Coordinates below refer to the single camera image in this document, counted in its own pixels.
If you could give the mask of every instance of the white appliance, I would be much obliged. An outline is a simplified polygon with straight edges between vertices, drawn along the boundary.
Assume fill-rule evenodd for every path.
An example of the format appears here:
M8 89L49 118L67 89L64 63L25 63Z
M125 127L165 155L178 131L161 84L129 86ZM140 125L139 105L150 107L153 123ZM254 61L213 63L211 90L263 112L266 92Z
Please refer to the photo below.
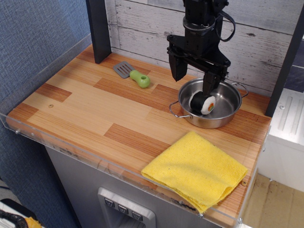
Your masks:
M257 167L281 184L304 191L304 94L284 89Z

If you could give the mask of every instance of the tan floor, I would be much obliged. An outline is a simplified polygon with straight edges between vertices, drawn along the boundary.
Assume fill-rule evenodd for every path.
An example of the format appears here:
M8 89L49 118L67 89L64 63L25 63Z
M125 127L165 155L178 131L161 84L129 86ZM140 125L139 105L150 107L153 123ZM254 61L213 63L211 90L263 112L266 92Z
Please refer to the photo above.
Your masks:
M244 216L252 228L304 228L304 192L257 175Z

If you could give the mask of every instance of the wooden countertop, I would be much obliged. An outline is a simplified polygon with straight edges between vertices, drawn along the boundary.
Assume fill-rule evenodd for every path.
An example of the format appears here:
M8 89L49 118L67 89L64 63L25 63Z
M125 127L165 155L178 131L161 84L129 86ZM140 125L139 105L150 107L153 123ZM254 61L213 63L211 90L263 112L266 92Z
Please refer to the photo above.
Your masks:
M122 61L148 75L150 86L141 89L132 79L115 73L113 66ZM192 78L187 75L175 82L169 69L117 54L98 65L89 46L17 106L7 122L43 144L177 201L177 194L142 179L140 171L195 131L245 165L249 172L244 180L249 183L270 125L271 118L264 116L269 98L249 94L229 124L198 128L173 116L168 108ZM182 114L179 104L173 111ZM237 219L247 189L248 185L239 184L214 208Z

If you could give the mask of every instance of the yellow cloth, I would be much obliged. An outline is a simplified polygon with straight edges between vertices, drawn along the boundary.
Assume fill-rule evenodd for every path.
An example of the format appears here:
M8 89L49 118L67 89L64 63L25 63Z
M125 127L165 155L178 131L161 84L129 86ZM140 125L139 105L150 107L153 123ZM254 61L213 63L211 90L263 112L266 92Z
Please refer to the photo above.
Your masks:
M186 199L199 213L230 194L247 168L205 140L189 132L156 157L142 175Z

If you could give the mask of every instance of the black robotic arm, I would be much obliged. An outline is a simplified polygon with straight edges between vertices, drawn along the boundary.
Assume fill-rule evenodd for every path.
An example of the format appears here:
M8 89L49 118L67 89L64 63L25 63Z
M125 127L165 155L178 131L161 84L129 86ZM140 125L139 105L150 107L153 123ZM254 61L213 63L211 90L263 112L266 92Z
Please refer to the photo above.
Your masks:
M168 54L173 78L178 81L187 73L188 64L205 72L203 82L204 96L210 96L220 81L224 81L228 74L230 61L219 50L220 41L229 41L235 32L234 20L223 8L228 5L227 0L183 0L185 17L183 25L185 36L169 35ZM223 18L227 18L234 25L229 38L223 40L221 36Z

